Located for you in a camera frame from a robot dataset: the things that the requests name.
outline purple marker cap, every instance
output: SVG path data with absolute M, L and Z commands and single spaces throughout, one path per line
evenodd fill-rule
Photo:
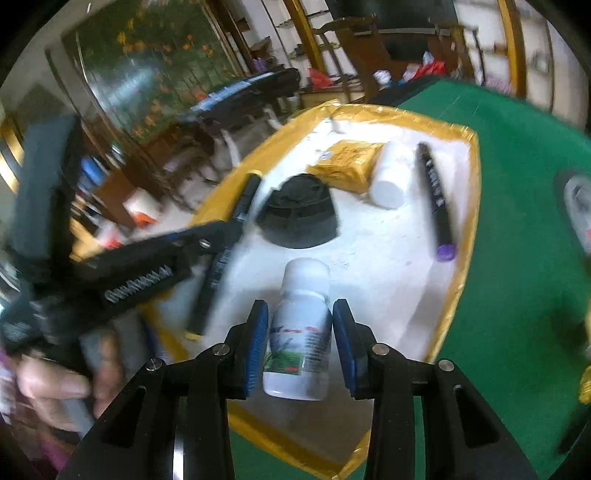
M 439 245 L 437 247 L 437 261 L 449 262 L 456 258 L 456 247 L 452 244 Z

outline black marker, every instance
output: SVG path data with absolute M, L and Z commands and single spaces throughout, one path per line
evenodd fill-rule
M 242 227 L 244 227 L 248 220 L 248 210 L 250 209 L 252 199 L 261 184 L 261 180 L 260 172 L 249 173 L 246 178 L 244 189 L 234 206 L 231 218 L 240 222 Z M 224 249 L 224 251 L 210 257 L 201 290 L 191 306 L 189 325 L 185 332 L 185 337 L 189 340 L 198 340 L 207 326 L 209 310 L 212 306 L 220 282 L 222 281 L 222 275 L 228 264 L 234 245 L 231 245 Z
M 449 262 L 456 256 L 456 246 L 453 243 L 452 231 L 449 225 L 449 214 L 447 212 L 445 197 L 439 173 L 435 168 L 435 162 L 431 156 L 431 149 L 426 143 L 419 143 L 417 147 L 417 160 L 425 168 L 425 175 L 430 190 L 431 217 L 435 227 L 435 238 L 437 241 L 437 260 Z

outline bottle label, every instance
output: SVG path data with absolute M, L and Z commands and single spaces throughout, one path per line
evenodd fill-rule
M 330 337 L 330 330 L 313 326 L 271 328 L 264 371 L 288 375 L 328 371 Z

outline yellow package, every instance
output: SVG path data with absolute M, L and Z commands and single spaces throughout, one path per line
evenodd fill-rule
M 377 154 L 383 143 L 341 140 L 325 151 L 316 165 L 306 168 L 331 187 L 365 193 Z

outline red plastic bag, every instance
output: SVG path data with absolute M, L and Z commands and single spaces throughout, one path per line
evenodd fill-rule
M 308 69 L 308 73 L 310 74 L 310 81 L 312 82 L 313 90 L 322 90 L 323 88 L 327 88 L 332 85 L 332 80 L 324 73 L 312 68 Z
M 445 75 L 447 70 L 445 68 L 445 62 L 441 60 L 435 60 L 426 65 L 421 65 L 417 72 L 413 76 L 413 80 L 423 75 Z

